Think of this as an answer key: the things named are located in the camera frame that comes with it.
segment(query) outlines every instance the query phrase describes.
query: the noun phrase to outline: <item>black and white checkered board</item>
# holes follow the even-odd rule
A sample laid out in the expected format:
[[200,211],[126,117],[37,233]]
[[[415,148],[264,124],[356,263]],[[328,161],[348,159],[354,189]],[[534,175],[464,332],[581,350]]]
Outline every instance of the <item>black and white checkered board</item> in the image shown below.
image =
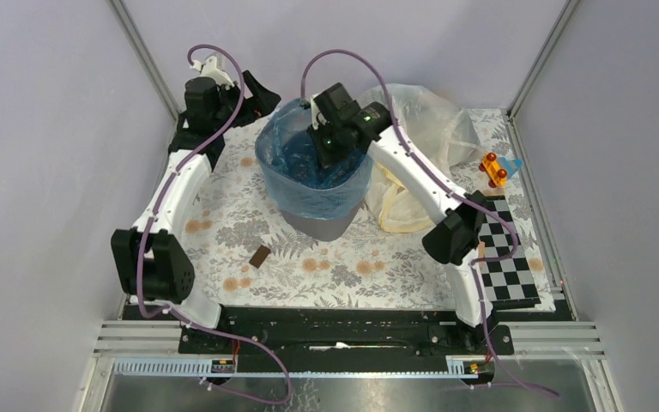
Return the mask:
[[[489,210],[514,226],[506,198],[493,196],[487,199]],[[511,236],[506,234],[504,227],[493,218],[486,216],[486,219],[479,232],[479,240],[486,244],[486,257],[504,256],[511,249]],[[496,309],[532,307],[540,303],[534,277],[529,271],[522,247],[517,249],[512,259],[481,264],[481,278],[488,299]]]

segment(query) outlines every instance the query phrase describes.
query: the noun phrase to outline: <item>blue plastic bag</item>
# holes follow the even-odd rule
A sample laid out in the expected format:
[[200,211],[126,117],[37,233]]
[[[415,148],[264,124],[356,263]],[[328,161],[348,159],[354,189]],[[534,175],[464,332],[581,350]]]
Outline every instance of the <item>blue plastic bag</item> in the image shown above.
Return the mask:
[[329,220],[349,215],[362,202],[370,184],[372,159],[354,151],[343,162],[326,169],[306,128],[311,110],[292,100],[275,113],[256,142],[269,196],[279,210],[311,219]]

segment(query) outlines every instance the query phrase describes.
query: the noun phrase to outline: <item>clear plastic bag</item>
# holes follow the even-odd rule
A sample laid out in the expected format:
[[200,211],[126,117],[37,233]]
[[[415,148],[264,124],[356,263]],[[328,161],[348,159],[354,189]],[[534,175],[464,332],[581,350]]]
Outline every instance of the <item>clear plastic bag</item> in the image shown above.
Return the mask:
[[[447,177],[451,166],[480,155],[481,142],[465,110],[421,86],[390,84],[388,90],[400,126]],[[373,101],[387,106],[380,87],[364,92],[357,101],[360,106]],[[415,196],[377,162],[365,201],[386,232],[411,233],[432,225]]]
[[275,113],[259,134],[256,155],[269,196],[279,210],[310,219],[349,215],[362,202],[372,160],[359,150],[346,160],[321,168],[306,132],[311,111],[292,100]]

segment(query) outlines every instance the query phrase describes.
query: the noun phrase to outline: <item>floral tablecloth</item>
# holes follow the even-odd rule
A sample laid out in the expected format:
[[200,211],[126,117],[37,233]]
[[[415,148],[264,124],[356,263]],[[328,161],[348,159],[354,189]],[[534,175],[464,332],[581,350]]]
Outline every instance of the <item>floral tablecloth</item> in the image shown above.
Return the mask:
[[[513,157],[498,109],[471,110],[481,144]],[[254,155],[254,141],[266,118],[226,133],[216,170],[193,202],[181,244],[196,267],[196,284],[225,305],[453,309],[453,290],[443,267],[423,250],[426,231],[382,231],[363,207],[348,230],[333,242],[317,242],[297,232],[269,199]],[[553,298],[537,245],[529,203],[519,179],[490,189],[478,162],[451,168],[467,191],[505,195],[541,303]],[[249,259],[260,245],[271,254],[260,269]]]

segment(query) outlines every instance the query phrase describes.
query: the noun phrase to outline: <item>white wall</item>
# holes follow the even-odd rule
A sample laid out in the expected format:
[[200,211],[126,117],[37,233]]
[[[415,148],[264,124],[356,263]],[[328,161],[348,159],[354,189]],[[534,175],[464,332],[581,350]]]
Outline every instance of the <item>white wall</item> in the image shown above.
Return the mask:
[[70,409],[171,127],[107,1],[0,1],[0,412]]
[[626,411],[659,410],[659,2],[583,2],[518,123]]
[[[507,107],[565,0],[183,1],[129,0],[130,13],[175,100],[183,102],[185,53],[223,47],[284,102],[299,97],[307,62],[329,48],[358,52],[388,82],[421,84],[465,106]],[[351,93],[377,85],[346,56],[310,73],[308,92],[343,82]]]

